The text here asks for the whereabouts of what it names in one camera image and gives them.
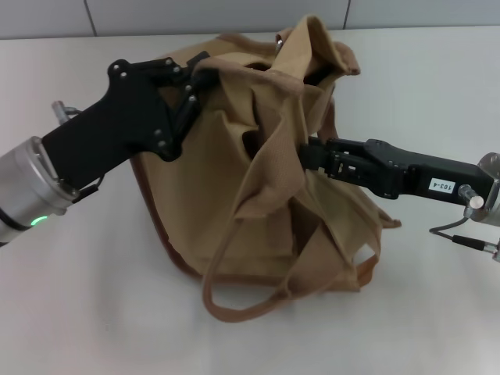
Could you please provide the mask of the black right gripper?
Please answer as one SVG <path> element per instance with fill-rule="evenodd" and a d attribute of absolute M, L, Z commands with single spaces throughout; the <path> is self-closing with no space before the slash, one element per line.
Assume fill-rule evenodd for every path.
<path fill-rule="evenodd" d="M 377 171 L 372 162 L 355 156 L 365 152 Z M 300 146 L 300 163 L 305 170 L 322 170 L 331 179 L 369 188 L 388 199 L 413 195 L 464 205 L 458 193 L 461 186 L 471 186 L 484 199 L 493 186 L 493 178 L 474 164 L 409 152 L 373 139 L 364 143 L 309 137 L 309 143 Z"/>

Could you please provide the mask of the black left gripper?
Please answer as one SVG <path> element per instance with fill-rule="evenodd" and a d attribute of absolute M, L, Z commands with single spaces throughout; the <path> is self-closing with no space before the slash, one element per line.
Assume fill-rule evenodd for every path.
<path fill-rule="evenodd" d="M 216 84 L 214 75 L 191 78 L 195 66 L 208 57 L 202 51 L 183 66 L 170 56 L 113 62 L 105 95 L 42 138 L 57 177 L 81 189 L 141 152 L 167 162 L 177 159 L 201 112 L 200 94 Z M 159 90 L 184 82 L 174 112 Z"/>

